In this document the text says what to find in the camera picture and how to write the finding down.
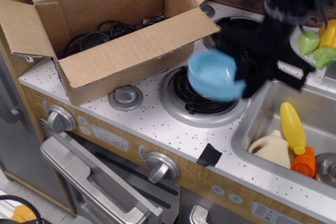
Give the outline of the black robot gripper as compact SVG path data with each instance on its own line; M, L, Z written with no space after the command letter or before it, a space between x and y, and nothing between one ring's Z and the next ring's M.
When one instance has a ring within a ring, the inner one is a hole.
M267 80L279 80L300 90L314 71L290 45L294 28L314 7L310 0L265 0L265 17L247 52L228 54L236 62L235 81L244 81L242 98L251 98Z

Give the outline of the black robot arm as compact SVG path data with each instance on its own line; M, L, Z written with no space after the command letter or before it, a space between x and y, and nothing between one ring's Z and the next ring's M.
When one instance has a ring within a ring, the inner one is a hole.
M224 18L216 49L235 60L234 97L250 98L266 80L277 79L297 90L315 68L290 45L294 29L310 10L324 10L334 0L265 0L264 20Z

